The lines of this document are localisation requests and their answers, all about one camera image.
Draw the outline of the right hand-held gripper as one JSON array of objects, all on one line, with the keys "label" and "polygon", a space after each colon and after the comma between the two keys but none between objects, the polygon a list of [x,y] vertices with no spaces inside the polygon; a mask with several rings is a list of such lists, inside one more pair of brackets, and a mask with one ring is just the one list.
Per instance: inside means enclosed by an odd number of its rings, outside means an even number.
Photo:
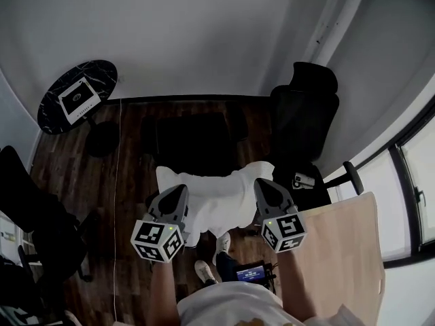
[{"label": "right hand-held gripper", "polygon": [[275,253],[298,248],[307,235],[307,227],[289,191],[274,181],[257,178],[254,193],[265,243]]}]

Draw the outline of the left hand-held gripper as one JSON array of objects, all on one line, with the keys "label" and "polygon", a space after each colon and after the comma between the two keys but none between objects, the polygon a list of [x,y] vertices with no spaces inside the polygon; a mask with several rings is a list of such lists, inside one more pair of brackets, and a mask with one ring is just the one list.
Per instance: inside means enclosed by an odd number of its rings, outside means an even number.
[{"label": "left hand-held gripper", "polygon": [[130,242],[142,259],[171,262],[185,245],[188,198],[186,185],[170,187],[152,200],[150,214],[136,221]]}]

